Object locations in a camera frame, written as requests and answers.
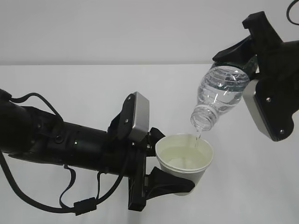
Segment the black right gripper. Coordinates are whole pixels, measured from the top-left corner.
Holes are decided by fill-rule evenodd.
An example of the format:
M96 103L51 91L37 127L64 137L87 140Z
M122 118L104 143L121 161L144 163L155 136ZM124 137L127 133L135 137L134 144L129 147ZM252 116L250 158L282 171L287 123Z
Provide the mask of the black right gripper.
M268 21L265 12L250 14L243 22L251 37L219 51L213 57L214 67L232 66L257 69L257 79L299 85L299 41L284 42Z

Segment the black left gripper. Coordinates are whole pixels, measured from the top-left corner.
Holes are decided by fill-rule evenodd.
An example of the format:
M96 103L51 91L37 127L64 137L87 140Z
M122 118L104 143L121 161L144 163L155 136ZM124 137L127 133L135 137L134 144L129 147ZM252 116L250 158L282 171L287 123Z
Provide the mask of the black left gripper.
M156 144L165 135L156 127L152 127L143 140L135 143L134 173L128 178L128 205L146 205L146 200L177 193L190 193L195 183L176 177L154 167L146 174L146 157L156 156Z

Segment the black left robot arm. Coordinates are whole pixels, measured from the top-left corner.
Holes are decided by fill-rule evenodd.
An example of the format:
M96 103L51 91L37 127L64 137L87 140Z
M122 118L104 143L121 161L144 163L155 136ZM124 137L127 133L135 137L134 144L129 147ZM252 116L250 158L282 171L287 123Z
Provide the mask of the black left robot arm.
M61 204L53 208L25 195L7 165L0 159L2 170L18 197L30 205L53 213L82 214L96 209L108 199L124 177L128 178L128 208L141 211L147 200L174 193L188 193L195 184L159 168L146 174L146 159L156 155L156 143L163 134L149 127L150 103L139 92L129 94L121 112L106 131L68 123L53 108L50 112L23 103L29 93L14 98L0 92L0 153L29 162L63 166L75 181L74 167L117 175L111 189L102 196L75 202L72 207Z

